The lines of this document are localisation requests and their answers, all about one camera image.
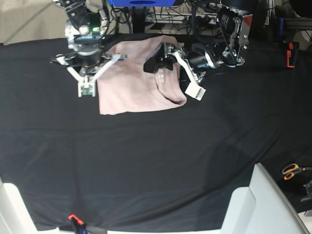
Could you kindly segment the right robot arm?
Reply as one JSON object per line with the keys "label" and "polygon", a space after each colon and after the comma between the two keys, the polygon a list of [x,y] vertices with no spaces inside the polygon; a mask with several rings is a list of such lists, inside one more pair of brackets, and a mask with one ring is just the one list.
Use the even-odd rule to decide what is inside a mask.
{"label": "right robot arm", "polygon": [[50,62],[73,76],[78,83],[78,97],[95,97],[97,80],[117,61],[127,59],[126,55],[104,51],[102,41],[110,25],[107,5],[90,0],[57,0],[55,4],[68,17],[65,37],[72,52],[56,55]]}

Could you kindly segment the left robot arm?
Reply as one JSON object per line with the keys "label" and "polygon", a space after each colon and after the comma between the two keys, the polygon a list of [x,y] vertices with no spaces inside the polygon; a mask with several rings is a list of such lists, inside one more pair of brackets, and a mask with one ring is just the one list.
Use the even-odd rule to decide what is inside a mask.
{"label": "left robot arm", "polygon": [[253,19],[248,5],[241,0],[215,0],[213,10],[216,11],[216,25],[221,35],[204,39],[195,24],[196,12],[202,5],[210,3],[209,0],[201,0],[192,7],[191,27],[197,43],[185,49],[164,42],[143,66],[144,72],[155,74],[161,68],[172,70],[175,63],[180,64],[190,80],[185,93],[198,101],[206,92],[200,83],[208,70],[217,69],[220,65],[235,68],[245,63]]}

